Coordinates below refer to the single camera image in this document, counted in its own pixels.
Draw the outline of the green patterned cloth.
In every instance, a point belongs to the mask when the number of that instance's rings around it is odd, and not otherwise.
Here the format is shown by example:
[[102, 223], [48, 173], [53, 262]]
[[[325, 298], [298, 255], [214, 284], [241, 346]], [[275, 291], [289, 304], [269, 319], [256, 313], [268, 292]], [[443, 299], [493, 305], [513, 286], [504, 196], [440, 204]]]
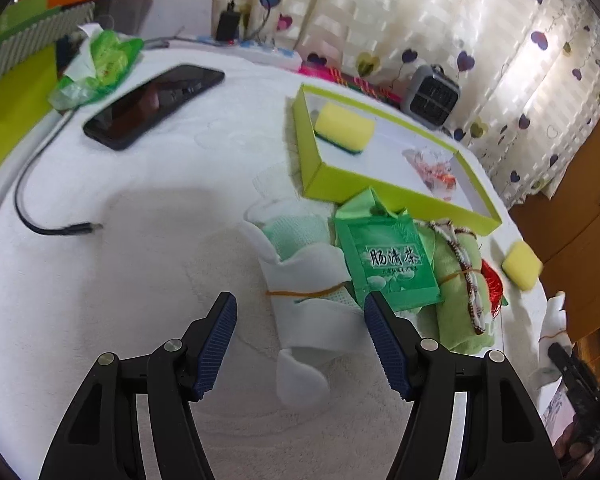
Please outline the green patterned cloth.
[[449, 220], [415, 222], [441, 299], [436, 304], [440, 342], [477, 354], [494, 344], [493, 315], [476, 234]]

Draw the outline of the yellow sponge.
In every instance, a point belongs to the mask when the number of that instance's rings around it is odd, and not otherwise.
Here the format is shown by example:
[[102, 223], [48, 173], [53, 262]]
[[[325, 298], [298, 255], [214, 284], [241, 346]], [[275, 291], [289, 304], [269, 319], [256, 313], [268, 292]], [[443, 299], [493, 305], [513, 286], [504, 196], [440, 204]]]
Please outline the yellow sponge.
[[327, 102], [317, 113], [314, 132], [351, 154], [361, 154], [375, 133], [376, 122], [353, 110]]
[[517, 240], [502, 262], [506, 276], [523, 292], [531, 290], [538, 281], [543, 263], [523, 240]]

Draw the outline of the green tea bag pouch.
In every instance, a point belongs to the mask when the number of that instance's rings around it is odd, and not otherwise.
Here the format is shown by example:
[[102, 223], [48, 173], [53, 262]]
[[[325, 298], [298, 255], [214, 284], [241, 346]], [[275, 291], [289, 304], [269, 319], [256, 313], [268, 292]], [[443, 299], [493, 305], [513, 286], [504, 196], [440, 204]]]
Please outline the green tea bag pouch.
[[381, 292], [396, 312], [440, 301], [430, 257], [407, 212], [394, 214], [368, 188], [343, 204], [332, 223], [358, 304], [371, 292]]

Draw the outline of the white green sock bundle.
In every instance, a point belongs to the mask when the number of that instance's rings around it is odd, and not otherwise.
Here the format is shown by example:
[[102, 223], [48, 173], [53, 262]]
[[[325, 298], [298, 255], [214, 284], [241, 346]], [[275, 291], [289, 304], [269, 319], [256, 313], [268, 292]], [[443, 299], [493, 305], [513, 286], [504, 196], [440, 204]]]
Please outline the white green sock bundle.
[[245, 212], [240, 232], [256, 252], [275, 318], [277, 396], [288, 408], [319, 404], [330, 393], [322, 368], [370, 351], [327, 214], [306, 200], [271, 200]]

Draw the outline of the clear printed plastic packet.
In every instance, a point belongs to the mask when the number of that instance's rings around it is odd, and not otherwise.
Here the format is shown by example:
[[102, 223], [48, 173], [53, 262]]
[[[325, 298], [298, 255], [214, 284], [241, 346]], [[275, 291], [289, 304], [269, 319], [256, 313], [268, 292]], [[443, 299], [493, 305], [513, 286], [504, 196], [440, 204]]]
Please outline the clear printed plastic packet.
[[428, 190], [439, 200], [450, 202], [454, 197], [457, 180], [451, 167], [451, 159], [444, 153], [425, 148], [415, 150], [408, 148], [402, 152], [403, 157], [416, 170]]

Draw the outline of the red tassel ornament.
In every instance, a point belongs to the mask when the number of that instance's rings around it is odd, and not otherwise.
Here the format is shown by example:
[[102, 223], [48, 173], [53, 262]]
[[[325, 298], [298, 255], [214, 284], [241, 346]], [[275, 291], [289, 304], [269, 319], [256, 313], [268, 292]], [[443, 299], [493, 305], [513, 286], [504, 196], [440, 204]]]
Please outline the red tassel ornament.
[[498, 275], [498, 272], [496, 272], [486, 260], [482, 260], [481, 274], [486, 280], [486, 288], [489, 292], [491, 304], [491, 314], [494, 318], [497, 318], [501, 312], [501, 308], [508, 305], [508, 301], [504, 294], [504, 284]]

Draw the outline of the white textured towel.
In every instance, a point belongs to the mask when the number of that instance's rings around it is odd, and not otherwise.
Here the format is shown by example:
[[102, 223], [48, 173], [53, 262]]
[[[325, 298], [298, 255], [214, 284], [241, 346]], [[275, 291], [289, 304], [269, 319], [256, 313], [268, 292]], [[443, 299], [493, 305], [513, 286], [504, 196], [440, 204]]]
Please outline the white textured towel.
[[326, 366], [329, 397], [285, 408], [276, 396], [275, 322], [245, 212], [301, 191], [291, 104], [302, 75], [219, 52], [147, 52], [135, 87], [180, 63], [222, 70], [122, 152], [84, 136], [80, 110], [30, 174], [23, 206], [43, 226], [84, 221], [92, 235], [27, 230], [0, 207], [0, 452], [40, 473], [62, 415], [96, 358], [141, 356], [181, 336], [223, 290], [237, 326], [214, 388], [193, 407], [219, 479], [381, 479], [410, 406], [374, 352]]

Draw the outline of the grey portable fan heater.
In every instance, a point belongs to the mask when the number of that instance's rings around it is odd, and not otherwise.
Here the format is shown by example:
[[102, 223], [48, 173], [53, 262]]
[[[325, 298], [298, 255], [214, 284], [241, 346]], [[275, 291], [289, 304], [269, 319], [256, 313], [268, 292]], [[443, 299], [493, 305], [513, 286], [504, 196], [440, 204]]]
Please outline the grey portable fan heater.
[[459, 100], [460, 86], [440, 65], [422, 65], [406, 87], [400, 110], [426, 128], [438, 130]]

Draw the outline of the lime green tray box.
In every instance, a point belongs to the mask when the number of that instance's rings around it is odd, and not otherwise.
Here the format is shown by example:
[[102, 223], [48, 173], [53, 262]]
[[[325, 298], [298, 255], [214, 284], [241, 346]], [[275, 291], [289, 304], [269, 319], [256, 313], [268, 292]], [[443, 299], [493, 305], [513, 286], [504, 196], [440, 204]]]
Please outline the lime green tray box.
[[[361, 154], [351, 154], [321, 139], [314, 132], [317, 113], [333, 102], [376, 122], [375, 133]], [[468, 153], [412, 122], [347, 96], [304, 84], [294, 105], [303, 196], [347, 203], [372, 188], [393, 212], [407, 211], [419, 220], [450, 219], [487, 236], [502, 224], [498, 198], [488, 189], [484, 172], [471, 166]], [[451, 159], [457, 180], [450, 202], [434, 197], [416, 170], [403, 157], [408, 148], [432, 148]]]

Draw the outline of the heart pattern curtain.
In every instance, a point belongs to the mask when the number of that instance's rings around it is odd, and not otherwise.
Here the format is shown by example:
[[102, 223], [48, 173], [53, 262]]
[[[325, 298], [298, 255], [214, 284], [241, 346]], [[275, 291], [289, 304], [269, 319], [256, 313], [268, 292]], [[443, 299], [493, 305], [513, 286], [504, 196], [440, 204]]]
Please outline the heart pattern curtain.
[[432, 65], [460, 88], [445, 129], [506, 206], [553, 192], [600, 119], [586, 0], [213, 0], [240, 31], [403, 96]]

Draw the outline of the black smartphone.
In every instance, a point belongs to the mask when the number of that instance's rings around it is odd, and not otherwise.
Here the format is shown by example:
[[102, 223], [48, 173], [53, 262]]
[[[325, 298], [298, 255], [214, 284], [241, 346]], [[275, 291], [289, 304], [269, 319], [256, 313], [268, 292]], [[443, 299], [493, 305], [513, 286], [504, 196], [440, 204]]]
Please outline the black smartphone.
[[83, 125], [83, 132], [110, 150], [123, 151], [224, 79], [220, 70], [190, 64], [174, 66], [103, 108]]

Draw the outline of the green striped box lid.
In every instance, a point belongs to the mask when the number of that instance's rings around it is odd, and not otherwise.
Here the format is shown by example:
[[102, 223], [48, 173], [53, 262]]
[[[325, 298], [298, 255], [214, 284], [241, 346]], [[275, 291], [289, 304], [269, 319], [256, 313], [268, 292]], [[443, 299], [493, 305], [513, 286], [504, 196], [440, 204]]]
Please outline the green striped box lid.
[[17, 0], [0, 15], [0, 166], [50, 111], [57, 82], [56, 42], [93, 17], [94, 3], [65, 9]]

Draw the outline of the green white plastic wrapper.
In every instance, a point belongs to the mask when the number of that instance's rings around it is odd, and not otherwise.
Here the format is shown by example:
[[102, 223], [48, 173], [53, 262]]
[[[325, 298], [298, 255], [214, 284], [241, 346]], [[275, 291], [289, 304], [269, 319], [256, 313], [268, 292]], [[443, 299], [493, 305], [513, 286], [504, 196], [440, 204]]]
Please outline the green white plastic wrapper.
[[84, 36], [78, 53], [50, 92], [54, 110], [75, 110], [109, 96], [129, 75], [140, 58], [144, 40], [103, 29], [97, 23], [81, 25]]

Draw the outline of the colourful plaid cloth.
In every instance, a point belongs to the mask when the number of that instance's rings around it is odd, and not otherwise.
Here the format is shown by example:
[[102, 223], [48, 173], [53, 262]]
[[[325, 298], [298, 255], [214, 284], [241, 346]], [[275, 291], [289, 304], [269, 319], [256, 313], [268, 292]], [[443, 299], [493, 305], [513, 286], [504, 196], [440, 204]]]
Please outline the colourful plaid cloth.
[[370, 84], [360, 77], [344, 74], [336, 68], [303, 62], [299, 73], [304, 76], [329, 81], [333, 84], [339, 84], [340, 86], [365, 94], [376, 101], [392, 106], [397, 110], [401, 105], [400, 96], [397, 96], [392, 90], [381, 88], [376, 86], [376, 84]]

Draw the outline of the white power strip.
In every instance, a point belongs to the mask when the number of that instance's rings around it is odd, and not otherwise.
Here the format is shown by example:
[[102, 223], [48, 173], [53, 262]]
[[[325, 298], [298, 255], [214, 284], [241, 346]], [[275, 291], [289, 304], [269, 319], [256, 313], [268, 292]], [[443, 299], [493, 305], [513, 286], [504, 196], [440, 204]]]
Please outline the white power strip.
[[211, 37], [195, 37], [195, 47], [202, 50], [218, 51], [222, 54], [234, 55], [251, 63], [268, 65], [298, 73], [302, 66], [302, 57], [294, 50], [274, 47], [272, 44], [261, 44], [257, 41], [231, 42], [221, 44]]

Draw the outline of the black power adapter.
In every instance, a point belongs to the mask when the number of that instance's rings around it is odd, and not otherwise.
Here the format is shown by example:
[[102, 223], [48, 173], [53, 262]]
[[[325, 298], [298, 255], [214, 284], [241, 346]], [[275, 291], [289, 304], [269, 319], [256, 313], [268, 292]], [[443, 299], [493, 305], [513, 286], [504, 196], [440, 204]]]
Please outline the black power adapter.
[[230, 0], [226, 8], [221, 12], [219, 24], [215, 29], [214, 39], [220, 44], [237, 44], [255, 40], [263, 32], [272, 14], [272, 9], [279, 5], [282, 0], [258, 0], [260, 6], [265, 10], [265, 16], [260, 26], [248, 36], [239, 36], [238, 28], [242, 14], [236, 10], [236, 0]]

